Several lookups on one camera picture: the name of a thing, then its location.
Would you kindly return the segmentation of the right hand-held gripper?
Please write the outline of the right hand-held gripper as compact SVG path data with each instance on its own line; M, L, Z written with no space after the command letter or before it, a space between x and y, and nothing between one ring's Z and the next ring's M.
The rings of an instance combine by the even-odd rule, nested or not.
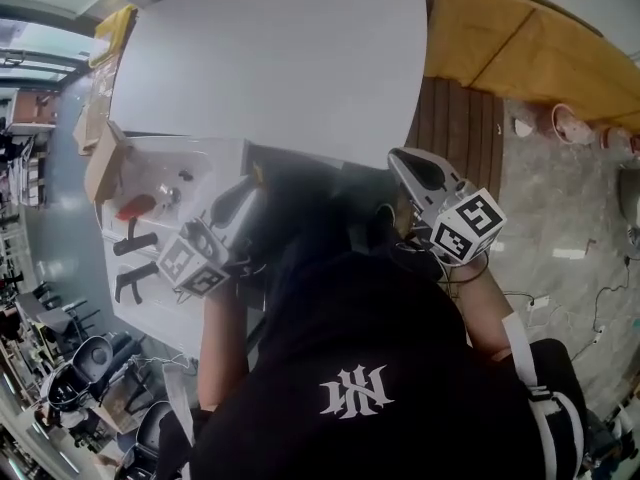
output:
M413 208L411 231L443 263L459 267L488 251L506 215L485 188L460 175L443 157L416 148L394 148L391 173Z

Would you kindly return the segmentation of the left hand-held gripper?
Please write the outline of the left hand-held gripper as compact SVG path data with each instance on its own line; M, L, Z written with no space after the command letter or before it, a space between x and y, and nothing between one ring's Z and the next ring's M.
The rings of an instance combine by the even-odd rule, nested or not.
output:
M242 175L223 190L202 194L165 244L159 272L174 289L203 298L249 263L249 228L260 212L260 183Z

